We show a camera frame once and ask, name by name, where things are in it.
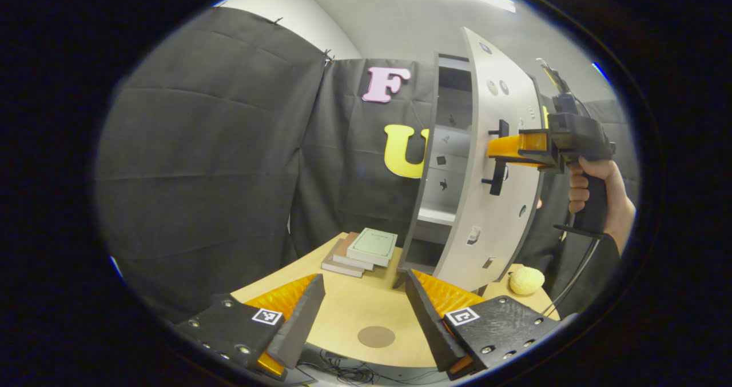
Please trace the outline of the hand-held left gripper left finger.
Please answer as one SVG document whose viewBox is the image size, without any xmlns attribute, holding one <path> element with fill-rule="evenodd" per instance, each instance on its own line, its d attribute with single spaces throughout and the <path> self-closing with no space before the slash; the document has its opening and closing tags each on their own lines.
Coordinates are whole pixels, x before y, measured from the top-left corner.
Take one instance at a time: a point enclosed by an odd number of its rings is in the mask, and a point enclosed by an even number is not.
<svg viewBox="0 0 732 387">
<path fill-rule="evenodd" d="M 300 360 L 325 295 L 323 275 L 313 273 L 245 302 L 217 295 L 174 329 L 231 369 L 285 379 Z"/>
</svg>

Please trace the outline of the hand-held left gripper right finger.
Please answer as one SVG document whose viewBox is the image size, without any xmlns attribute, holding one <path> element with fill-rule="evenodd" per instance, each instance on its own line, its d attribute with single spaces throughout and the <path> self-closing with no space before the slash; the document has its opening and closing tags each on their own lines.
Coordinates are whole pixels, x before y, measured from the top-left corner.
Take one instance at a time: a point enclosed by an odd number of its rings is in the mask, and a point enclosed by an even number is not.
<svg viewBox="0 0 732 387">
<path fill-rule="evenodd" d="M 563 320 L 508 295 L 486 300 L 416 270 L 406 273 L 405 291 L 437 370 L 449 379 L 504 369 L 564 329 Z"/>
</svg>

